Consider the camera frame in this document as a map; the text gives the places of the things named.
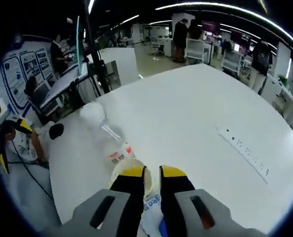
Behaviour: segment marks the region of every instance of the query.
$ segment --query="paper cup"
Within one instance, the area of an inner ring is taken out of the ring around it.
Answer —
[[[132,167],[144,166],[144,164],[135,158],[126,158],[121,160],[113,169],[110,177],[110,187],[116,180],[119,174],[122,174],[123,170],[130,169]],[[152,190],[152,177],[150,171],[146,168],[145,172],[145,197],[149,195]]]

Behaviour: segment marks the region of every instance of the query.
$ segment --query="black pole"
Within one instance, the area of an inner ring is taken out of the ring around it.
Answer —
[[[104,68],[102,66],[102,62],[99,59],[98,53],[97,53],[97,48],[94,42],[94,36],[96,34],[96,32],[92,32],[92,28],[90,26],[90,18],[89,18],[89,13],[88,13],[88,4],[87,1],[85,1],[85,18],[86,18],[86,25],[87,25],[87,29],[86,29],[86,35],[89,38],[88,44],[90,47],[90,54],[92,55],[93,58],[93,64],[94,64],[94,69],[95,69],[95,74],[97,75],[97,80],[98,82],[101,83],[103,91],[105,94],[107,94],[108,92],[110,92],[108,84],[105,80],[105,72],[104,72]]]

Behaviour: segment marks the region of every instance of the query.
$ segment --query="ceiling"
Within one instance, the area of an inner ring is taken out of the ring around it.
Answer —
[[[23,15],[21,31],[45,37],[54,37],[57,33],[75,31],[75,25],[66,23],[66,17],[76,22],[78,15],[84,15],[84,1],[90,0],[44,0],[42,10],[26,13]],[[293,41],[285,36],[270,24],[258,18],[238,10],[219,6],[180,6],[156,11],[157,7],[189,2],[191,0],[148,0],[148,1],[123,1],[123,0],[95,0],[90,14],[91,27],[98,35],[104,34],[124,20],[139,15],[132,21],[122,25],[129,26],[133,23],[150,23],[161,20],[169,20],[173,13],[186,12],[195,15],[202,20],[210,20],[230,25],[254,35],[264,38],[269,43],[277,45],[283,41],[286,45],[293,48]],[[285,31],[293,36],[293,0],[285,1],[263,0],[265,1],[268,13],[262,8],[257,0],[216,0],[218,3],[238,6],[258,13],[272,20]]]

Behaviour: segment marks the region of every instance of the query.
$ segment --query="black ceiling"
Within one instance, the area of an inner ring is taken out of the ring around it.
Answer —
[[[190,2],[191,0],[148,0],[148,1],[124,1],[124,0],[95,0],[93,10],[90,14],[91,26],[99,34],[110,30],[122,21],[140,15],[138,18],[123,24],[128,26],[132,23],[150,23],[160,20],[169,20],[173,13],[186,12],[202,20],[211,20],[226,25],[231,25],[252,34],[265,38],[268,42],[276,45],[280,41],[285,41],[293,48],[293,42],[283,33],[254,16],[216,6],[183,6],[155,11],[157,7]],[[226,3],[241,8],[251,10],[272,20],[293,36],[293,0],[265,1],[266,14],[257,0],[216,0],[218,3]],[[72,18],[76,22],[76,16],[84,14],[84,0],[44,0],[40,6],[42,10],[38,12],[24,14],[22,19],[22,31],[35,35],[54,37],[58,32],[62,32],[68,27],[66,17]]]

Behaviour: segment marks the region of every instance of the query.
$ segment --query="round white table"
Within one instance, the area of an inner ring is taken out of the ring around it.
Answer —
[[[139,160],[183,170],[230,208],[245,228],[268,233],[293,203],[293,131],[251,89],[207,65],[160,73],[98,100],[120,126]],[[50,178],[63,223],[109,176],[78,111],[62,120],[64,134],[50,147]],[[231,127],[270,169],[266,184],[218,133]]]

